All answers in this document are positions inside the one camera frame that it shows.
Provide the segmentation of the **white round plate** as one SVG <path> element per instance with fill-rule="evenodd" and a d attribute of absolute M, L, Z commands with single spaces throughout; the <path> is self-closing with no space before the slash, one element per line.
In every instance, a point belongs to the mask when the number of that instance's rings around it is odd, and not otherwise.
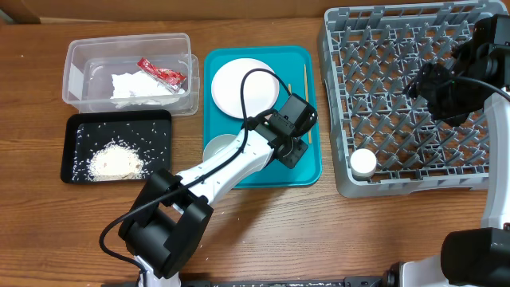
<path fill-rule="evenodd" d="M 214 75 L 211 92 L 218 108 L 234 118 L 242 119 L 241 80 L 252 69 L 273 71 L 266 63 L 253 58 L 239 58 L 224 64 Z M 245 81 L 244 99 L 247 116 L 270 109 L 277 101 L 279 81 L 266 72 L 251 73 Z"/>

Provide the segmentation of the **white cup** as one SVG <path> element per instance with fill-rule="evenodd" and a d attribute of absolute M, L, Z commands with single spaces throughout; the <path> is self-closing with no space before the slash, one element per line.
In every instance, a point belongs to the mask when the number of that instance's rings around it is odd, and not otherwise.
<path fill-rule="evenodd" d="M 371 150 L 360 148 L 351 154 L 349 164 L 354 179 L 368 180 L 375 174 L 377 158 Z"/>

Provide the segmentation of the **red snack wrapper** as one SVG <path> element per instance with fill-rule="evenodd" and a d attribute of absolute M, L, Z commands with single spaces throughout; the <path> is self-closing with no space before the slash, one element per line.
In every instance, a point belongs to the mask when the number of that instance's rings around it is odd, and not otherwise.
<path fill-rule="evenodd" d="M 172 92 L 178 92 L 186 80 L 186 76 L 182 73 L 172 69 L 158 68 L 144 57 L 136 64 L 141 71 Z"/>

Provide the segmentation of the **white napkin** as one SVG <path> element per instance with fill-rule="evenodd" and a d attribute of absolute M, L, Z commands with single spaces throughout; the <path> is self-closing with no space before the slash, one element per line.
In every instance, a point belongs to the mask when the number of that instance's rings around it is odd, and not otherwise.
<path fill-rule="evenodd" d="M 183 88 L 172 92 L 165 85 L 154 80 L 145 72 L 112 74 L 113 94 L 111 100 L 127 99 L 116 104 L 121 109 L 131 105 L 167 105 L 178 101 Z"/>

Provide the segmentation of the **pile of rice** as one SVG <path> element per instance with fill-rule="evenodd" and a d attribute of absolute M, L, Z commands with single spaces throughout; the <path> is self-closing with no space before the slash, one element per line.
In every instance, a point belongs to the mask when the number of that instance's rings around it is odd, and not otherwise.
<path fill-rule="evenodd" d="M 147 179 L 171 164 L 171 122 L 137 120 L 80 124 L 71 183 Z"/>

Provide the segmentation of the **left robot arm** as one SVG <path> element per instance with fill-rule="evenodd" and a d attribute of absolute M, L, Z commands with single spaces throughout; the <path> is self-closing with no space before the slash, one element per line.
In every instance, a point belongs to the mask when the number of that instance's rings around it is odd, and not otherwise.
<path fill-rule="evenodd" d="M 247 118 L 231 143 L 198 166 L 176 175 L 156 171 L 119 230 L 142 266 L 138 284 L 178 286 L 178 273 L 198 248 L 213 204 L 273 160 L 294 168 L 308 148 L 301 138 L 316 121 L 316 109 L 292 94 L 280 110 Z"/>

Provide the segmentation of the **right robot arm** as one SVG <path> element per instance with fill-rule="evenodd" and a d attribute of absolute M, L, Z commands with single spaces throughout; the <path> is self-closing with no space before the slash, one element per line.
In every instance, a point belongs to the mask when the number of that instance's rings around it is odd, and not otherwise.
<path fill-rule="evenodd" d="M 488 195 L 481 227 L 448 234 L 439 255 L 396 263 L 383 286 L 507 286 L 509 284 L 509 17 L 482 18 L 446 68 L 425 63 L 404 93 L 426 100 L 450 127 L 483 111 L 488 131 Z"/>

